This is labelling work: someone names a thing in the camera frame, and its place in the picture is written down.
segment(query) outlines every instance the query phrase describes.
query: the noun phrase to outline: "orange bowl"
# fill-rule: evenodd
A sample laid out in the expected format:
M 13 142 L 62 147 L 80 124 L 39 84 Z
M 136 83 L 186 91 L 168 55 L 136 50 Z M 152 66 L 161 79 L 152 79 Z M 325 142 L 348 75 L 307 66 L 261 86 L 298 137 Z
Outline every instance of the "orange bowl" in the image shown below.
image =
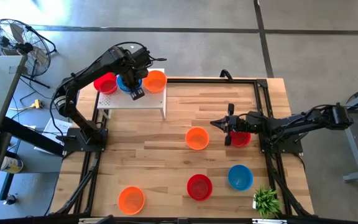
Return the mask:
M 208 133 L 203 128 L 191 128 L 186 134 L 186 144 L 194 150 L 202 150 L 209 143 Z
M 125 188 L 118 197 L 118 207 L 126 215 L 135 215 L 144 205 L 143 191 L 137 187 Z
M 151 71 L 147 77 L 143 79 L 143 86 L 151 93 L 163 91 L 165 85 L 167 85 L 167 76 L 160 71 Z

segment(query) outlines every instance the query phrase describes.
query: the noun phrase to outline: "blue bowl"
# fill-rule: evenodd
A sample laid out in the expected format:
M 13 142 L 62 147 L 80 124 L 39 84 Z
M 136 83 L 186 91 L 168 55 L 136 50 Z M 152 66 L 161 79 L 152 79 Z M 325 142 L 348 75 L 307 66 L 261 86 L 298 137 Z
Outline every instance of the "blue bowl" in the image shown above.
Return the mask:
M 139 85 L 136 88 L 139 89 L 142 86 L 142 82 L 143 82 L 143 80 L 139 80 Z M 122 82 L 122 78 L 119 75 L 117 76 L 117 85 L 122 91 L 124 91 L 126 93 L 131 93 L 130 89 L 128 89 L 126 86 L 124 86 L 124 84 Z
M 230 168 L 227 179 L 229 184 L 236 190 L 248 190 L 254 182 L 251 170 L 243 165 L 235 165 Z

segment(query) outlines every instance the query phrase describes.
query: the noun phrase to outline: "plastic bowl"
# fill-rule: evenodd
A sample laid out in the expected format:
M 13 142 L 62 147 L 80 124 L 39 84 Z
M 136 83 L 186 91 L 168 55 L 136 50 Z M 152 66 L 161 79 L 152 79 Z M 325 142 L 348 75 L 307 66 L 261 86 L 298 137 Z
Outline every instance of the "plastic bowl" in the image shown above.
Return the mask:
M 126 92 L 126 93 L 131 93 L 131 90 L 128 89 L 126 86 L 124 86 L 123 82 L 122 82 L 122 78 L 118 75 L 117 76 L 117 85 L 120 88 L 120 90 Z M 142 86 L 142 80 L 139 80 L 139 85 L 136 88 L 140 88 Z
M 227 179 L 229 184 L 236 190 L 248 190 L 254 182 L 251 170 L 243 165 L 235 165 L 230 168 Z
M 202 150 L 209 143 L 208 133 L 203 128 L 191 128 L 185 138 L 186 144 L 194 150 Z
M 118 197 L 118 207 L 126 215 L 135 215 L 144 205 L 143 191 L 137 187 L 125 188 Z
M 93 86 L 99 92 L 108 95 L 114 93 L 117 90 L 116 80 L 117 77 L 112 72 L 108 72 L 95 80 L 93 82 Z
M 167 85 L 167 76 L 160 71 L 151 71 L 144 78 L 144 88 L 151 93 L 159 93 L 164 90 L 165 85 Z
M 236 147 L 244 147 L 251 142 L 251 133 L 230 132 L 231 144 Z
M 207 176 L 196 174 L 187 182 L 187 192 L 194 200 L 206 200 L 212 194 L 212 182 Z

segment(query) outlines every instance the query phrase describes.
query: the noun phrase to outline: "artificial plant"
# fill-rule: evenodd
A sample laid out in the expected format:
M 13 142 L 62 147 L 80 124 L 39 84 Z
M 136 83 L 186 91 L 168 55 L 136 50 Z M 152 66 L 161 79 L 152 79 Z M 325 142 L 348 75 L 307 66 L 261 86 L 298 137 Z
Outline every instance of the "artificial plant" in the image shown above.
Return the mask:
M 256 190 L 254 200 L 256 202 L 256 211 L 262 218 L 277 217 L 280 211 L 280 201 L 275 198 L 276 190 L 261 187 Z

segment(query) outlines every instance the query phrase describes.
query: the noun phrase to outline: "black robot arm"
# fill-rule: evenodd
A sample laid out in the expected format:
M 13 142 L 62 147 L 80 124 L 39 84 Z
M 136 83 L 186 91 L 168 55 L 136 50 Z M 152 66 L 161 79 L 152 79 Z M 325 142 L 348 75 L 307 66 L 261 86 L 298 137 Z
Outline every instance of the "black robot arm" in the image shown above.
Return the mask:
M 138 44 L 139 50 L 131 53 L 119 47 L 121 44 Z M 99 129 L 92 121 L 87 121 L 76 108 L 76 96 L 80 89 L 89 85 L 108 72 L 120 75 L 123 84 L 131 90 L 131 97 L 137 100 L 144 96 L 143 89 L 137 88 L 139 80 L 147 77 L 147 68 L 153 61 L 163 61 L 165 58 L 153 58 L 142 44 L 137 42 L 124 42 L 114 45 L 97 58 L 89 67 L 78 73 L 72 73 L 65 78 L 52 97 L 52 103 L 59 114 L 72 119 L 81 129 L 81 135 L 86 143 L 97 141 Z
M 211 124 L 227 133 L 225 145 L 231 144 L 231 131 L 241 131 L 268 137 L 271 145 L 290 136 L 308 131 L 328 128 L 331 130 L 345 130 L 353 120 L 349 117 L 345 107 L 337 105 L 319 105 L 307 113 L 296 114 L 286 118 L 268 118 L 262 113 L 250 111 L 246 114 L 233 115 L 234 105 L 229 104 L 227 116 Z

